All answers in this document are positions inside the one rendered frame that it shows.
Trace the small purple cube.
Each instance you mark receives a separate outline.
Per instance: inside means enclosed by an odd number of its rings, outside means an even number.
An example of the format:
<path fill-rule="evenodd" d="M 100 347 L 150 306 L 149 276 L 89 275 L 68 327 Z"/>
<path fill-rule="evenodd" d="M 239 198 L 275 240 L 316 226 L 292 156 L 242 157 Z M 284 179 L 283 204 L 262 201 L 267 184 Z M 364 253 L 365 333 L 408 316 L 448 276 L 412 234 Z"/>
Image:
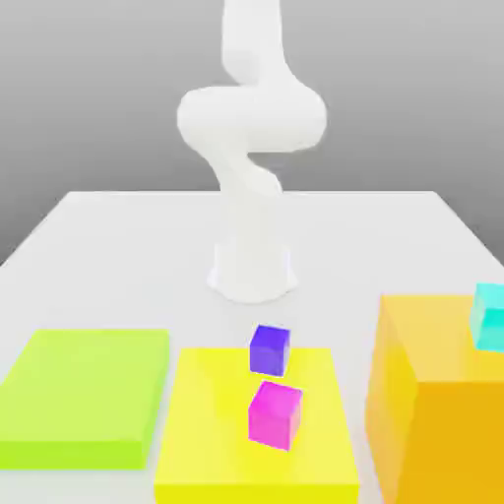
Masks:
<path fill-rule="evenodd" d="M 255 373 L 283 377 L 289 350 L 289 329 L 259 325 L 249 346 L 249 368 Z"/>

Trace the large orange box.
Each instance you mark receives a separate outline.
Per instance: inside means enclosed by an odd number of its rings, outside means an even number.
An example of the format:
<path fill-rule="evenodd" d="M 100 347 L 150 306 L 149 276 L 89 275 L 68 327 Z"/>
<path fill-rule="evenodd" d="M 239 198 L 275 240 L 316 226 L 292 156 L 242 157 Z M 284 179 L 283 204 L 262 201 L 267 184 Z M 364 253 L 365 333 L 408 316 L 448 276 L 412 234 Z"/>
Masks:
<path fill-rule="evenodd" d="M 504 504 L 504 353 L 468 295 L 384 295 L 365 430 L 385 504 Z"/>

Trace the large lime green box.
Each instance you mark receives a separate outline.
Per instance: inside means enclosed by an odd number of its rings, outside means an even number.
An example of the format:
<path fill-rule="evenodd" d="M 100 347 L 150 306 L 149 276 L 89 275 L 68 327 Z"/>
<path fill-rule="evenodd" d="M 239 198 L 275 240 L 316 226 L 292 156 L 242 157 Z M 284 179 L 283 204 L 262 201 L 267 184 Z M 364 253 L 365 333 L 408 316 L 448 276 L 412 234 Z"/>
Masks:
<path fill-rule="evenodd" d="M 0 470 L 142 470 L 168 368 L 163 329 L 37 330 L 0 383 Z"/>

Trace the small cyan cube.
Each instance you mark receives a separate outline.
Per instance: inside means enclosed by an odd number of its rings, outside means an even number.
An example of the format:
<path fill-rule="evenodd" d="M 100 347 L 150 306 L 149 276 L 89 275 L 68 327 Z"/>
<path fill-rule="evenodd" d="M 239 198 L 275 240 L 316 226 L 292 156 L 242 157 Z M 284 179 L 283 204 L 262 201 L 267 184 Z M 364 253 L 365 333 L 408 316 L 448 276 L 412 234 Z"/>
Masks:
<path fill-rule="evenodd" d="M 476 285 L 470 328 L 477 349 L 504 353 L 504 284 Z"/>

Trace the large yellow box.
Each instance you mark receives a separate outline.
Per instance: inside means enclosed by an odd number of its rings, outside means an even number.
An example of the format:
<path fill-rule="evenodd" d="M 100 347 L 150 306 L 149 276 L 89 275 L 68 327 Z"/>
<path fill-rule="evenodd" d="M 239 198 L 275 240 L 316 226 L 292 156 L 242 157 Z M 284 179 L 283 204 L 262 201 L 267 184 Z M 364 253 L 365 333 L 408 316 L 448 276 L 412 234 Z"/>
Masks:
<path fill-rule="evenodd" d="M 291 350 L 279 382 L 302 390 L 290 450 L 249 440 L 264 376 L 246 348 L 186 347 L 176 366 L 154 483 L 156 504 L 358 504 L 359 478 L 334 360 Z"/>

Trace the small magenta cube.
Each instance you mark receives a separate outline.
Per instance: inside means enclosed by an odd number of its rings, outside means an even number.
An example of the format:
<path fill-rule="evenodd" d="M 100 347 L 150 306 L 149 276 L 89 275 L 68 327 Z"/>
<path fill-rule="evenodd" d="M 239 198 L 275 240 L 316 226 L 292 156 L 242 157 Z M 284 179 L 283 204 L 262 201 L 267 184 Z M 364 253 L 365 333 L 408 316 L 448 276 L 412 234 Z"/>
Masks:
<path fill-rule="evenodd" d="M 248 439 L 289 451 L 301 419 L 303 391 L 263 381 L 248 408 Z"/>

